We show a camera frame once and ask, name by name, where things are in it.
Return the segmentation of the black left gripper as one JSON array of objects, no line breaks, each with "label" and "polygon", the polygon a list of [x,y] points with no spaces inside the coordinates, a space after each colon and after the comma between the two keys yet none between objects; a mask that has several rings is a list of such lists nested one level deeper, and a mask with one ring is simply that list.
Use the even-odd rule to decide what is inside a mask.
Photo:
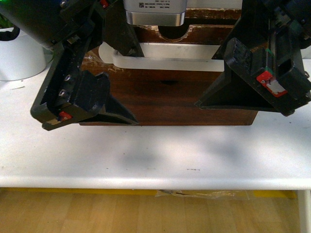
[{"label": "black left gripper", "polygon": [[54,60],[31,107],[43,124],[64,78],[83,72],[84,55],[106,42],[123,56],[143,57],[122,0],[5,0],[0,12],[43,47]]}]

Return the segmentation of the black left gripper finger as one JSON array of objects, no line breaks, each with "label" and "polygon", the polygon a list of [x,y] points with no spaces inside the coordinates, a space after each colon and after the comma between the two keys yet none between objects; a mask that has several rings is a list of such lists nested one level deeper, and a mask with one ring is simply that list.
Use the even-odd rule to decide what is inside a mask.
[{"label": "black left gripper finger", "polygon": [[52,116],[42,124],[47,131],[75,123],[138,124],[135,116],[111,95],[105,73],[94,76],[83,71],[76,76],[67,75],[51,107]]}]

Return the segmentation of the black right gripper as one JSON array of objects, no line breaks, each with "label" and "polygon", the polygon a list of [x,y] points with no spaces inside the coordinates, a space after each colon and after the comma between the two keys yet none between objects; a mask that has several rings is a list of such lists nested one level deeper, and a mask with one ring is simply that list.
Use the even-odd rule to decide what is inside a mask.
[{"label": "black right gripper", "polygon": [[[267,48],[252,48],[267,43]],[[311,100],[301,49],[311,44],[309,0],[244,0],[242,14],[212,59],[224,72],[196,102],[200,109],[245,109],[289,116]]]}]

